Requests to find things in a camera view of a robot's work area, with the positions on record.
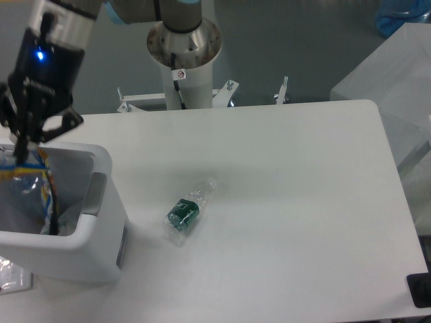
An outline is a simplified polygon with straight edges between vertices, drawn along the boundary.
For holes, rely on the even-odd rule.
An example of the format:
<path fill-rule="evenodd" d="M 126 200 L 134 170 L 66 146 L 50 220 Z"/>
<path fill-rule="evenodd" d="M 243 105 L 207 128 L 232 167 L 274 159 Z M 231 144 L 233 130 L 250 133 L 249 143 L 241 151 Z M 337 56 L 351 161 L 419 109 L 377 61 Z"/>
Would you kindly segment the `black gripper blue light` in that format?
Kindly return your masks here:
<path fill-rule="evenodd" d="M 84 54 L 25 30 L 15 69 L 7 84 L 1 82 L 1 125 L 13 134 L 17 165 L 24 165 L 41 143 L 84 123 L 72 95 Z"/>

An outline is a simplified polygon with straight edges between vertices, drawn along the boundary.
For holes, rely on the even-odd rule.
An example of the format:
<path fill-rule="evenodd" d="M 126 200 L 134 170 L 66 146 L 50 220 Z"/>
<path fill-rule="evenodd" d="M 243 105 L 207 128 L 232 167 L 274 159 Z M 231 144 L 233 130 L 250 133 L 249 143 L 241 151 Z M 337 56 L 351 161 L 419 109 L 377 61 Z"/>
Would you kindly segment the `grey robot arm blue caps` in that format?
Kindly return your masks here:
<path fill-rule="evenodd" d="M 125 24 L 155 23 L 148 44 L 167 66 L 206 62 L 200 1 L 35 1 L 15 67 L 1 84 L 1 125 L 10 130 L 17 165 L 84 121 L 73 109 L 72 91 L 102 7 Z"/>

